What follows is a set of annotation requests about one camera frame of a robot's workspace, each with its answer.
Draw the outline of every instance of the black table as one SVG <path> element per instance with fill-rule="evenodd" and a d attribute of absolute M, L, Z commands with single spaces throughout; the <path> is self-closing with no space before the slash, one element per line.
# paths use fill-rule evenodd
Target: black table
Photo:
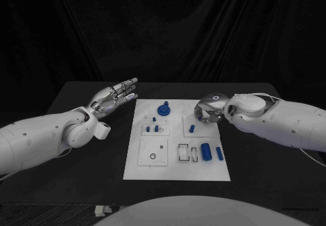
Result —
<path fill-rule="evenodd" d="M 48 114 L 84 106 L 110 82 L 68 82 Z M 201 99 L 208 93 L 264 92 L 267 83 L 138 83 L 138 98 Z M 222 120 L 221 141 L 231 182 L 123 180 L 136 101 L 104 118 L 111 126 L 105 140 L 72 149 L 9 177 L 0 186 L 0 203 L 88 203 L 133 205 L 146 200 L 203 195 L 235 199 L 267 208 L 320 208 L 326 200 L 326 168 L 299 149 L 241 132 Z"/>

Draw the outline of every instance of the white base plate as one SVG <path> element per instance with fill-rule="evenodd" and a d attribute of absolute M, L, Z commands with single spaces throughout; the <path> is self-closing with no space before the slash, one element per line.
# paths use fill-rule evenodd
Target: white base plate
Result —
<path fill-rule="evenodd" d="M 167 116 L 157 114 L 157 107 L 169 102 L 172 109 Z M 199 100 L 153 100 L 137 99 L 134 109 L 134 120 L 128 142 L 128 154 L 124 169 L 124 180 L 192 180 L 192 181 L 231 181 L 229 172 L 226 167 L 226 160 L 219 161 L 216 147 L 222 145 L 218 132 L 218 124 L 199 123 L 193 116 L 193 109 Z M 186 122 L 195 125 L 195 132 L 192 137 L 185 136 L 183 116 Z M 169 135 L 141 135 L 143 125 L 169 125 Z M 140 161 L 140 140 L 141 139 L 167 139 L 167 165 L 138 165 Z M 209 143 L 212 160 L 203 161 L 201 144 Z M 189 145 L 190 148 L 198 149 L 198 162 L 179 161 L 177 145 Z"/>

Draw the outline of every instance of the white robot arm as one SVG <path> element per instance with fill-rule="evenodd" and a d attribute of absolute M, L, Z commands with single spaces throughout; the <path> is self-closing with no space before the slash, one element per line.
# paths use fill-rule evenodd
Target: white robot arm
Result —
<path fill-rule="evenodd" d="M 278 100 L 268 102 L 263 93 L 213 93 L 202 98 L 195 116 L 202 122 L 219 122 L 222 115 L 235 127 L 274 143 L 326 152 L 326 111 L 310 105 Z M 203 118 L 202 110 L 209 117 Z"/>
<path fill-rule="evenodd" d="M 95 136 L 105 139 L 110 126 L 98 120 L 127 101 L 137 78 L 102 89 L 87 107 L 17 121 L 0 128 L 0 175 L 17 172 L 56 158 L 69 148 L 82 147 Z"/>

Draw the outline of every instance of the blue object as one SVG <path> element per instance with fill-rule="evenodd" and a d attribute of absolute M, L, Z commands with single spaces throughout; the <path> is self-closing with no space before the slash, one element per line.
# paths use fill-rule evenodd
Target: blue object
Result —
<path fill-rule="evenodd" d="M 157 113 L 160 116 L 166 116 L 170 113 L 170 107 L 169 107 L 167 101 L 164 102 L 164 105 L 159 106 Z"/>
<path fill-rule="evenodd" d="M 190 125 L 190 130 L 189 132 L 193 133 L 195 125 Z"/>
<path fill-rule="evenodd" d="M 219 147 L 216 147 L 216 151 L 218 151 L 219 160 L 222 161 L 224 158 L 222 158 L 222 151 L 221 151 L 221 148 Z"/>
<path fill-rule="evenodd" d="M 209 144 L 205 143 L 205 144 L 201 145 L 201 147 L 202 147 L 202 159 L 205 161 L 212 160 L 212 153 L 211 153 Z"/>

